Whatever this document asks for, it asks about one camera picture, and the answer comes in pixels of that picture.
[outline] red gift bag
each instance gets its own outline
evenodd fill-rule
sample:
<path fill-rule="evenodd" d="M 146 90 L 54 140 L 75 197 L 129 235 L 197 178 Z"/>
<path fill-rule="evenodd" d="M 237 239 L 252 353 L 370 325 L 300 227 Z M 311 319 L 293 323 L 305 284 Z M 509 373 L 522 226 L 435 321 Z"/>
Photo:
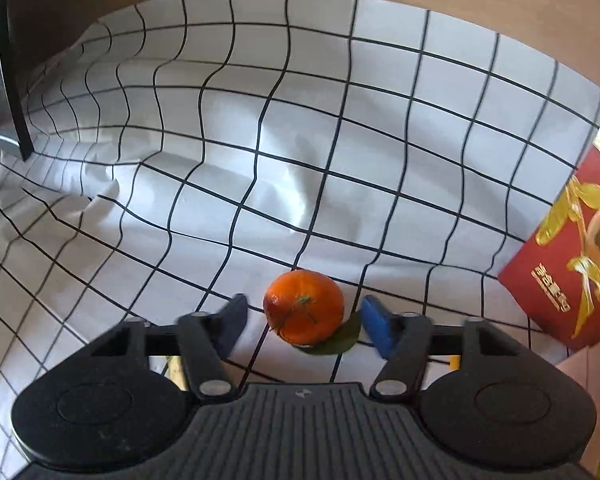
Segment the red gift bag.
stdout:
<path fill-rule="evenodd" d="M 568 348 L 600 341 L 600 129 L 580 169 L 498 279 Z"/>

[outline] mandarin orange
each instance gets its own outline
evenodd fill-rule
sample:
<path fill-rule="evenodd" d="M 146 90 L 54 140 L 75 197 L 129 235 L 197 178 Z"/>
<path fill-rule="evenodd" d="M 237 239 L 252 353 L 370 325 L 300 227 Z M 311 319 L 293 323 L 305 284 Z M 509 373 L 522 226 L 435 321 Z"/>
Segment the mandarin orange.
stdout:
<path fill-rule="evenodd" d="M 292 345 L 313 346 L 328 339 L 344 316 L 340 288 L 312 270 L 292 270 L 277 277 L 262 306 L 271 329 Z"/>

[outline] wrinkled white fabric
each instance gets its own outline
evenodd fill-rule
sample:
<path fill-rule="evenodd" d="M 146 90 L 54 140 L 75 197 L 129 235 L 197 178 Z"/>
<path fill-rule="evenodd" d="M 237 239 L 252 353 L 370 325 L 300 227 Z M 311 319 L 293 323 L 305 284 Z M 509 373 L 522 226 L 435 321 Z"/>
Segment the wrinkled white fabric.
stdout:
<path fill-rule="evenodd" d="M 238 384 L 369 386 L 383 361 L 364 335 L 339 359 L 267 333 L 263 292 L 294 267 L 334 278 L 347 315 L 375 294 L 566 357 L 495 279 L 600 124 L 600 88 L 540 52 L 378 0 L 154 0 L 26 93 L 35 154 L 0 152 L 6 476 L 14 396 L 129 315 L 170 324 L 242 292 Z"/>

